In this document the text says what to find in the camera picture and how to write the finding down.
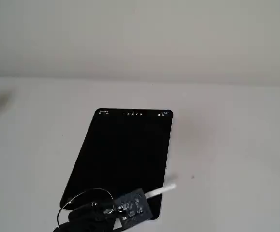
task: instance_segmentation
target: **white table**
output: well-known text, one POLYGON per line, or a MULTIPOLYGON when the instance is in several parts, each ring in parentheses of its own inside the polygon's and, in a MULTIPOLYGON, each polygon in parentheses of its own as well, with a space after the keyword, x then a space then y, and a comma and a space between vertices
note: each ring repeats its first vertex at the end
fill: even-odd
POLYGON ((280 87, 0 78, 0 232, 51 232, 95 109, 174 112, 161 216, 132 232, 280 232, 280 87))

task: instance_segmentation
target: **tablet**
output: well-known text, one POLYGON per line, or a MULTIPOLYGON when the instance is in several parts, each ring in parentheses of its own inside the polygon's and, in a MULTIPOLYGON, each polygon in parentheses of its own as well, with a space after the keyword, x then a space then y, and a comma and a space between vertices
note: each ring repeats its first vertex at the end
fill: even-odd
MULTIPOLYGON (((89 189, 105 189, 116 199, 138 188, 146 193, 162 187, 172 117, 170 110, 96 110, 60 207, 89 189)), ((108 195, 83 194, 66 209, 74 210, 96 197, 108 195)), ((148 200, 152 219, 159 217, 161 202, 162 195, 148 200)))

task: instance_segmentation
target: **black tablet screen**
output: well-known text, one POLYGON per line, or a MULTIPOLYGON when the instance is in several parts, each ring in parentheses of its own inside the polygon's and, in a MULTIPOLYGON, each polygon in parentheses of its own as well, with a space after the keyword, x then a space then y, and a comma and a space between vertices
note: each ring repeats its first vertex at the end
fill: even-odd
MULTIPOLYGON (((138 188, 163 186, 172 112, 169 110, 98 109, 83 142, 60 206, 91 188, 109 191, 114 199, 138 188)), ((149 199, 153 219, 162 196, 149 199)), ((77 199, 74 209, 84 202, 77 199)))

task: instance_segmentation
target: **white surface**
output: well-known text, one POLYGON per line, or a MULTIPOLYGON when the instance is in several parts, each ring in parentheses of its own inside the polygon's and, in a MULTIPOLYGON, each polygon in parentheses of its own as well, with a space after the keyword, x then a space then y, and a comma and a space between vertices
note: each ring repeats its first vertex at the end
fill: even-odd
POLYGON ((280 0, 0 0, 0 76, 280 85, 280 0))
POLYGON ((280 232, 280 88, 0 78, 6 91, 0 232, 54 229, 99 107, 174 112, 166 176, 177 188, 159 220, 130 231, 280 232))

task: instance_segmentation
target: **black object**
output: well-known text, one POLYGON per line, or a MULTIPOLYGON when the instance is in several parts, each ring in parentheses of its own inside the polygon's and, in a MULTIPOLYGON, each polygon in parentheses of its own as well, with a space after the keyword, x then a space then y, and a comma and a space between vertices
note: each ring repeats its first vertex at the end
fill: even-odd
MULTIPOLYGON (((106 189, 115 199, 134 189, 149 192, 162 187, 172 117, 170 110, 96 110, 60 207, 91 188, 106 189)), ((74 210, 94 197, 83 197, 66 209, 74 210)), ((158 218, 161 201, 161 195, 148 199, 152 219, 158 218)))
POLYGON ((114 202, 116 209, 126 214, 119 217, 123 229, 128 229, 153 217, 142 189, 128 193, 114 202))
POLYGON ((54 229, 54 232, 120 232, 152 217, 142 189, 128 193, 116 200, 92 202, 72 211, 69 222, 54 229), (119 218, 121 228, 113 229, 119 218))

